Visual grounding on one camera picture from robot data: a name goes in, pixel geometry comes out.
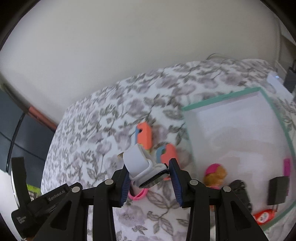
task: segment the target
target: doll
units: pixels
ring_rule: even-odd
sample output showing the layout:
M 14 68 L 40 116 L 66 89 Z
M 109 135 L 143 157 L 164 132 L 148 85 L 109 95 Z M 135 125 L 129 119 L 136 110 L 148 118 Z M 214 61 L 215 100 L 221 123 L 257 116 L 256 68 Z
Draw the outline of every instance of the doll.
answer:
M 206 169 L 203 182 L 207 187 L 220 189 L 226 176 L 225 168 L 221 164 L 214 163 Z

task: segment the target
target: bed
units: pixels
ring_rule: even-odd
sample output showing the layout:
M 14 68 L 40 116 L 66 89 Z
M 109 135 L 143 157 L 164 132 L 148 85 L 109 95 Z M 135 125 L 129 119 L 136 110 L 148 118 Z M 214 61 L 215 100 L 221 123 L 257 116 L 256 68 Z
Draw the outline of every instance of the bed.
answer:
M 69 106 L 53 137 L 41 183 L 42 193 L 67 183 L 97 186 L 123 167 L 117 155 L 135 142 L 138 123 L 153 131 L 153 150 L 173 143 L 182 169 L 195 166 L 181 108 L 214 96 L 261 87 L 285 119 L 293 144 L 296 105 L 267 82 L 274 69 L 264 60 L 214 58 L 177 64 L 139 74 L 98 90 Z M 150 188 L 147 197 L 114 208 L 118 241 L 185 240 L 189 209 L 178 208 L 170 182 Z M 296 209 L 264 229 L 269 240 L 284 240 L 296 222 Z M 92 240 L 92 207 L 88 240 Z

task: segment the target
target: white tray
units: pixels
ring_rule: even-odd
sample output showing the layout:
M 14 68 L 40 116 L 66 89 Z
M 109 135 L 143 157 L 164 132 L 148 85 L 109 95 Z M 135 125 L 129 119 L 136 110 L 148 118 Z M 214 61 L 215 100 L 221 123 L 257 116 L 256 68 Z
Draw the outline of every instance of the white tray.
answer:
M 199 180 L 212 163 L 228 175 L 224 185 L 241 179 L 253 205 L 252 214 L 266 205 L 268 182 L 283 176 L 283 160 L 295 152 L 282 119 L 260 88 L 208 99 L 183 108 Z M 296 175 L 291 163 L 290 189 L 276 215 L 296 199 Z

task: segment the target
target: white clip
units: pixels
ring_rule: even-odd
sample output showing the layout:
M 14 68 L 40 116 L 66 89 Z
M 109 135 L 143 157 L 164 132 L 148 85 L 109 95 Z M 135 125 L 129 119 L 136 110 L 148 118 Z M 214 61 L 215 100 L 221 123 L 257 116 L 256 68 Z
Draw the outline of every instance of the white clip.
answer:
M 151 155 L 136 144 L 123 153 L 123 161 L 134 185 L 139 187 L 159 172 L 167 169 L 163 163 L 157 164 Z

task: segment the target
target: pink rubber band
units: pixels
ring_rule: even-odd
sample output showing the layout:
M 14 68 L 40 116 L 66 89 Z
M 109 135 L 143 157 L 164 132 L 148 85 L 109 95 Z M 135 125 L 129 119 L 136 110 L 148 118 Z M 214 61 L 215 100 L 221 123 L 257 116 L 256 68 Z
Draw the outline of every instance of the pink rubber band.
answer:
M 217 189 L 217 190 L 220 190 L 220 187 L 218 187 L 218 186 L 215 186 L 215 185 L 213 185 L 213 186 L 207 186 L 208 188 L 213 188 L 213 189 Z
M 139 194 L 137 194 L 135 197 L 132 196 L 130 192 L 128 192 L 128 197 L 133 201 L 138 201 L 146 196 L 148 190 L 149 190 L 148 188 L 143 188 L 142 191 Z

